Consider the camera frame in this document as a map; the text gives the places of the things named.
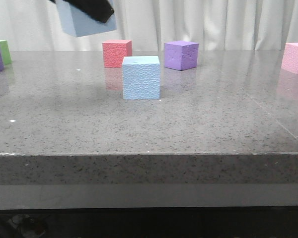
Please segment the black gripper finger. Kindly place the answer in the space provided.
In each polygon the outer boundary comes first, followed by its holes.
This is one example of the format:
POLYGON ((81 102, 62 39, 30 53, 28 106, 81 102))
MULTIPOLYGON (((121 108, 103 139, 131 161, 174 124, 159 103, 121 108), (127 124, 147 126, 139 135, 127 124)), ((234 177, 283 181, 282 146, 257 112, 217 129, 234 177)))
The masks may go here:
POLYGON ((108 0, 65 0, 65 2, 101 23, 106 23, 114 14, 114 9, 108 0))

